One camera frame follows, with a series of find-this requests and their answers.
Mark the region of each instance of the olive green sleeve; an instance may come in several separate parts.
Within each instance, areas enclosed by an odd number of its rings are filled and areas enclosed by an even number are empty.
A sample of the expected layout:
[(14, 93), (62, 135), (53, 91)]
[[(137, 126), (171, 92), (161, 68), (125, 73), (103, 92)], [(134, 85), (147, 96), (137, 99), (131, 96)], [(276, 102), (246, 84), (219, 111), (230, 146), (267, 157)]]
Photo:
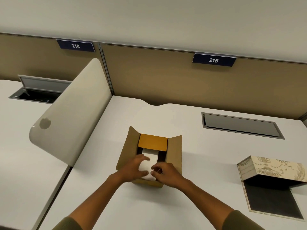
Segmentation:
[(239, 211), (231, 212), (223, 223), (222, 230), (264, 230)]
[(73, 218), (65, 217), (52, 230), (82, 230), (82, 228)]

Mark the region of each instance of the cardboard box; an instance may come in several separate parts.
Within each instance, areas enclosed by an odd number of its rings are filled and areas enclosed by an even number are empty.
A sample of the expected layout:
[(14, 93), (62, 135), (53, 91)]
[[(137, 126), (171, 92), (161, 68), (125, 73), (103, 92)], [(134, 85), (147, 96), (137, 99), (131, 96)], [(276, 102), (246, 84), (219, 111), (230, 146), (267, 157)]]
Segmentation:
[[(146, 135), (138, 133), (133, 127), (129, 127), (128, 135), (122, 152), (119, 156), (116, 169), (120, 170), (129, 159), (142, 153), (143, 148), (159, 151), (158, 162), (169, 162), (181, 174), (182, 167), (182, 136), (165, 138), (155, 135)], [(134, 180), (135, 184), (147, 184), (155, 187), (163, 187), (158, 181), (148, 181), (145, 179)]]
[(249, 156), (237, 166), (251, 212), (304, 220), (290, 189), (307, 184), (301, 163)]

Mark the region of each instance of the blue sign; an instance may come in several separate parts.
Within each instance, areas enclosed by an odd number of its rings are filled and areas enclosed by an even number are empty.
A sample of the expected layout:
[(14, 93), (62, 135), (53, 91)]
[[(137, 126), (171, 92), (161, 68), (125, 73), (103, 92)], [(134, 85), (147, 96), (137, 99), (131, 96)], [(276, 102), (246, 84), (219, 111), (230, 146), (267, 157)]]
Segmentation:
[(212, 64), (232, 67), (236, 61), (235, 56), (220, 55), (220, 54), (202, 54), (195, 53), (193, 57), (193, 63)]
[(95, 52), (94, 45), (91, 42), (78, 42), (62, 39), (57, 39), (57, 42), (62, 49)]

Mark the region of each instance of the person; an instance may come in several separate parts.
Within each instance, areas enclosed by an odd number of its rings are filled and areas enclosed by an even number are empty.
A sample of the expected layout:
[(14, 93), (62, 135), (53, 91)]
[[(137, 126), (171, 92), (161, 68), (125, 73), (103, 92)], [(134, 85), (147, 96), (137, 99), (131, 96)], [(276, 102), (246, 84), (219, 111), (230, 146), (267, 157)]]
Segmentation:
[[(143, 160), (149, 160), (149, 158), (143, 154), (136, 155), (119, 171), (111, 174), (90, 197), (58, 223), (53, 230), (91, 230), (121, 184), (148, 175), (148, 171), (138, 170)], [(161, 174), (156, 171), (151, 171), (151, 174), (159, 182), (183, 192), (216, 230), (263, 230), (241, 212), (232, 209), (184, 178), (172, 163), (158, 162), (151, 169), (162, 170)]]

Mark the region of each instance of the white desk surface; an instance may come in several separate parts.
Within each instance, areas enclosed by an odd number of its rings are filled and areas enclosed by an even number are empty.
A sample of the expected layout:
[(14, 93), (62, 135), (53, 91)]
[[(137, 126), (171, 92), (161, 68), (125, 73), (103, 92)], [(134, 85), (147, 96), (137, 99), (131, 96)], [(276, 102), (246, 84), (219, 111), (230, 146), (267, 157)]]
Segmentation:
[(0, 80), (0, 226), (31, 230), (67, 165), (30, 142), (50, 104), (8, 98), (21, 87)]
[[(275, 121), (286, 139), (205, 129), (201, 112)], [(139, 99), (113, 96), (43, 221), (42, 230), (54, 227), (116, 171), (130, 125), (144, 134), (182, 135), (182, 174), (265, 229), (307, 229), (303, 221), (249, 212), (236, 167), (236, 163), (249, 155), (307, 166), (307, 128), (301, 121), (177, 104), (152, 106)], [(293, 193), (307, 216), (307, 187), (296, 188)], [(112, 197), (94, 229), (213, 227), (178, 190), (125, 183)]]

